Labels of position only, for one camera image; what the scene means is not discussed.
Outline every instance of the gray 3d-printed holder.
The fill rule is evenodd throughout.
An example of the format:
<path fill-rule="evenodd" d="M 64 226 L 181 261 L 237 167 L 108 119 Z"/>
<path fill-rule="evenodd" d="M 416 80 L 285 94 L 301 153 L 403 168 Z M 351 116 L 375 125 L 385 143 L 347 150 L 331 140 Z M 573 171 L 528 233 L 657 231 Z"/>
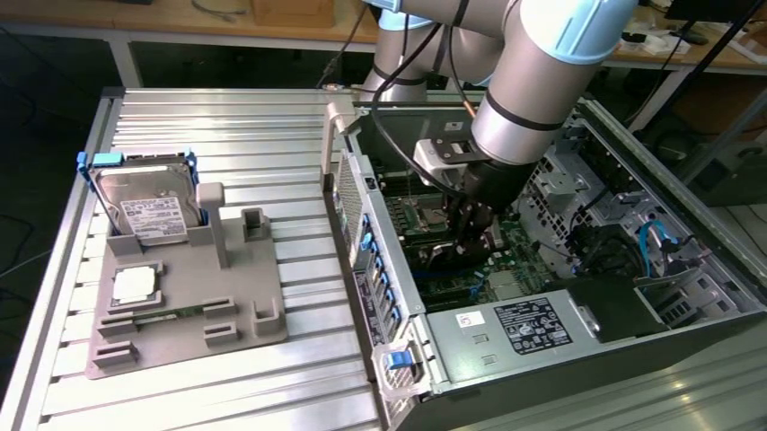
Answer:
<path fill-rule="evenodd" d="M 88 346 L 89 379 L 272 344 L 288 336 L 269 221 L 260 208 L 221 220 L 220 183 L 197 185 L 208 223 L 189 241 L 141 247 L 109 236 Z M 116 272 L 155 269 L 155 293 L 112 299 Z"/>

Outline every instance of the warning label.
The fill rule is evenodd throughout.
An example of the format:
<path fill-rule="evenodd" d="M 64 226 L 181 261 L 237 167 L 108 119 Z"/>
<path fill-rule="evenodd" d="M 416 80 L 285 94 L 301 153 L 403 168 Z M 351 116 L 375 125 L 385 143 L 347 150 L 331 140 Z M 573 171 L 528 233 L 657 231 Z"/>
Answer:
<path fill-rule="evenodd" d="M 495 307 L 495 313 L 520 355 L 572 343 L 547 298 Z"/>

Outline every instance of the black floor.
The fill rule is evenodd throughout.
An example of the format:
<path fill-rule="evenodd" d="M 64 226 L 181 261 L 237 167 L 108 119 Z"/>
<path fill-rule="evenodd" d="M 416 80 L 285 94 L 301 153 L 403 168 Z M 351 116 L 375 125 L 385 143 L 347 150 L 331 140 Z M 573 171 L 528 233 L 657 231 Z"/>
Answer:
<path fill-rule="evenodd" d="M 188 88 L 311 88 L 333 55 L 148 43 L 136 44 L 135 51 L 147 87 Z M 372 54 L 347 54 L 331 81 L 361 83 L 371 65 Z M 612 71 L 589 86 L 620 118 L 636 109 L 648 91 L 632 85 L 633 91 L 625 92 L 624 78 L 625 72 Z M 439 86 L 443 80 L 433 82 Z M 13 217 L 0 216 L 0 268 L 12 266 L 26 224 L 33 232 L 16 262 L 53 246 L 100 89 L 119 84 L 103 42 L 0 34 L 0 215 Z M 0 393 L 5 393 L 45 263 L 46 256 L 0 278 Z"/>

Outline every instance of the hard drive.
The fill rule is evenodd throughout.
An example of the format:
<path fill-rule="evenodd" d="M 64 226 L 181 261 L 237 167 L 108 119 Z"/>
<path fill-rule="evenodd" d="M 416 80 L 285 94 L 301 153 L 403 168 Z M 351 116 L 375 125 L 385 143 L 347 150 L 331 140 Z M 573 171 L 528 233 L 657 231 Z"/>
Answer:
<path fill-rule="evenodd" d="M 141 245 L 184 242 L 187 229 L 203 223 L 196 204 L 195 155 L 94 154 L 77 170 L 100 202 L 115 234 L 135 234 Z"/>

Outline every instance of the motherboard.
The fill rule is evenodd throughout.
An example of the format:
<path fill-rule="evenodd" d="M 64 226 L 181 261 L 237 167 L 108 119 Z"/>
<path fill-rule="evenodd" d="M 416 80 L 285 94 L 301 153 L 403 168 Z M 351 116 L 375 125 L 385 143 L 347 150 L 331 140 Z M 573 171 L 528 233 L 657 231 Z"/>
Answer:
<path fill-rule="evenodd" d="M 555 279 L 537 255 L 533 241 L 521 225 L 512 220 L 499 223 L 509 247 L 493 252 L 483 264 L 447 272 L 419 270 L 412 262 L 424 248 L 451 241 L 443 195 L 425 193 L 388 197 L 385 205 L 428 312 L 533 295 Z"/>

